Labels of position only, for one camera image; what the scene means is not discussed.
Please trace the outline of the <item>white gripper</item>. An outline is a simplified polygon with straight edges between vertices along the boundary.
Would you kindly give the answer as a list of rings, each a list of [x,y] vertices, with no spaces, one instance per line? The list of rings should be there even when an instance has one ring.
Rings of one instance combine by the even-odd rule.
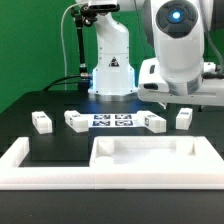
[[[147,102],[224,106],[224,79],[204,79],[196,92],[178,96],[169,90],[168,83],[159,75],[158,60],[147,59],[139,73],[138,97]]]

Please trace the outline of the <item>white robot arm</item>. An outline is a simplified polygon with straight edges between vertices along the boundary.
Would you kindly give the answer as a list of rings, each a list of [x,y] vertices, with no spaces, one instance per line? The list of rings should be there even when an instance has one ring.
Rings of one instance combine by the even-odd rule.
[[[224,59],[204,59],[209,33],[224,29],[224,0],[76,0],[94,26],[90,96],[224,106]]]

